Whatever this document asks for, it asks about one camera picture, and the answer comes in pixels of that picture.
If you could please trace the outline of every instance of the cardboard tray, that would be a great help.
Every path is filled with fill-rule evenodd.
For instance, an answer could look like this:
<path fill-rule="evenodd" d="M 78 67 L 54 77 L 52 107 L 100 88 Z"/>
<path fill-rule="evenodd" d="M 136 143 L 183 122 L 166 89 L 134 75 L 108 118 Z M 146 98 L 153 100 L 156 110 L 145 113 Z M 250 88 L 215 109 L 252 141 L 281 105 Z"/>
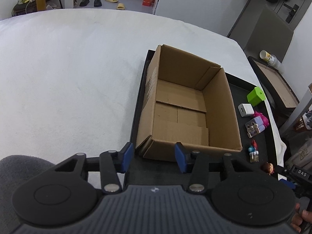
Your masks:
<path fill-rule="evenodd" d="M 140 121 L 140 115 L 143 106 L 143 98 L 145 92 L 146 74 L 149 63 L 152 60 L 155 51 L 149 50 L 146 56 L 141 83 L 138 92 L 137 104 L 135 107 L 135 115 L 132 123 L 132 130 L 130 136 L 130 142 L 136 145 L 136 138 L 138 133 L 138 125 Z M 249 161 L 248 147 L 250 146 L 251 139 L 248 138 L 245 123 L 251 118 L 241 117 L 238 105 L 247 102 L 247 94 L 255 88 L 255 85 L 248 83 L 242 79 L 239 79 L 233 75 L 227 74 L 227 80 L 230 85 L 232 93 L 236 116 L 238 120 L 241 143 L 243 150 L 238 154 L 242 159 Z M 264 102 L 254 107 L 254 110 L 263 113 L 268 117 L 268 112 Z M 277 165 L 276 149 L 274 143 L 274 137 L 271 126 L 265 129 L 264 132 L 253 137 L 258 145 L 259 162 L 253 163 L 253 165 L 260 167 L 265 162 L 270 162 L 274 166 Z M 124 179 L 124 185 L 129 184 L 143 184 L 143 185 L 174 185 L 182 184 L 186 187 L 190 178 L 190 174 L 181 174 L 176 162 L 166 162 L 158 160 L 144 159 L 135 153 L 135 156 L 130 164 L 129 170 L 126 173 Z"/>
<path fill-rule="evenodd" d="M 248 61 L 259 81 L 274 99 L 276 108 L 286 115 L 292 113 L 299 100 L 279 71 L 251 56 L 248 57 Z"/>

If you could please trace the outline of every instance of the human hand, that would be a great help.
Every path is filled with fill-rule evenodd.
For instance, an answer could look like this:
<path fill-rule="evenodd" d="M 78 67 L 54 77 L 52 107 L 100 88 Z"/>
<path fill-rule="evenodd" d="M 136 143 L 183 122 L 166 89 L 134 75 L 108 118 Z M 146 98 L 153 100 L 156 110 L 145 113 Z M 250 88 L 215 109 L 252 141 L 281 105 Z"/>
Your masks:
<path fill-rule="evenodd" d="M 299 227 L 302 224 L 303 220 L 308 223 L 312 223 L 312 212 L 304 210 L 301 215 L 299 215 L 298 211 L 300 208 L 300 204 L 296 203 L 295 211 L 293 218 L 291 219 L 291 227 L 293 227 L 297 232 L 301 232 L 301 228 Z"/>

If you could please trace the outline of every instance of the white charger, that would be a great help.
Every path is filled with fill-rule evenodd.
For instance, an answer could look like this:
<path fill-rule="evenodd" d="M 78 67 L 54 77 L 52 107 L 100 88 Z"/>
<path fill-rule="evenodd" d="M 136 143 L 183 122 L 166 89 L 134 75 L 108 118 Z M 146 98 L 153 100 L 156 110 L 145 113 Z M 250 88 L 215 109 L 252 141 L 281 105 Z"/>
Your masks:
<path fill-rule="evenodd" d="M 240 104 L 238 110 L 242 117 L 252 116 L 255 113 L 251 104 Z"/>

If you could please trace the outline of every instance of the basket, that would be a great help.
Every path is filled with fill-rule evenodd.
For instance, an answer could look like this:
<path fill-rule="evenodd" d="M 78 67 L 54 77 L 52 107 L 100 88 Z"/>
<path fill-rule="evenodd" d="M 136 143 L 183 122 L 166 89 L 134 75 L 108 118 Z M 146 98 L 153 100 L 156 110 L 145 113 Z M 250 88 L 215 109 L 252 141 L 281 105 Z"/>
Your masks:
<path fill-rule="evenodd" d="M 293 129 L 296 133 L 301 133 L 304 131 L 309 131 L 311 130 L 310 127 L 307 126 L 307 124 L 305 123 L 305 118 L 304 116 L 302 116 L 293 126 Z"/>

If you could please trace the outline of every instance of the black tray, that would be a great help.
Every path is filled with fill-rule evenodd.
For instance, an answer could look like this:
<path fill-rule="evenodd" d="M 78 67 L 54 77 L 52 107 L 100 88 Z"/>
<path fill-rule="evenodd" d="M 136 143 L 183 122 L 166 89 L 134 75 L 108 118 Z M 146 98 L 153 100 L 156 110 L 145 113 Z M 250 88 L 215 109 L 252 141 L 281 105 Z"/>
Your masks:
<path fill-rule="evenodd" d="M 152 60 L 154 53 L 155 51 L 152 50 L 148 51 L 143 68 L 130 137 L 130 142 L 132 142 L 134 145 L 136 145 L 138 125 L 142 111 L 147 68 Z M 247 94 L 255 88 L 255 85 L 227 73 L 226 76 L 230 85 L 230 90 L 235 105 L 236 116 L 241 135 L 241 143 L 243 146 L 243 150 L 237 154 L 242 159 L 250 161 L 247 149 L 250 146 L 251 139 L 248 138 L 247 136 L 245 123 L 248 122 L 251 118 L 241 117 L 238 110 L 238 105 L 241 103 L 248 103 Z M 254 107 L 254 110 L 263 113 L 264 116 L 269 118 L 266 105 L 264 102 L 261 102 L 259 105 Z M 260 165 L 265 162 L 270 162 L 274 166 L 277 165 L 276 149 L 271 126 L 266 128 L 264 132 L 253 137 L 253 139 L 255 139 L 258 145 L 259 151 L 259 162 L 253 163 L 253 165 L 260 167 Z M 127 186 L 129 184 L 137 184 L 137 185 L 181 184 L 184 187 L 186 187 L 190 175 L 191 174 L 181 174 L 176 162 L 144 159 L 141 156 L 138 156 L 136 152 L 130 164 L 129 170 L 125 175 L 124 185 Z"/>

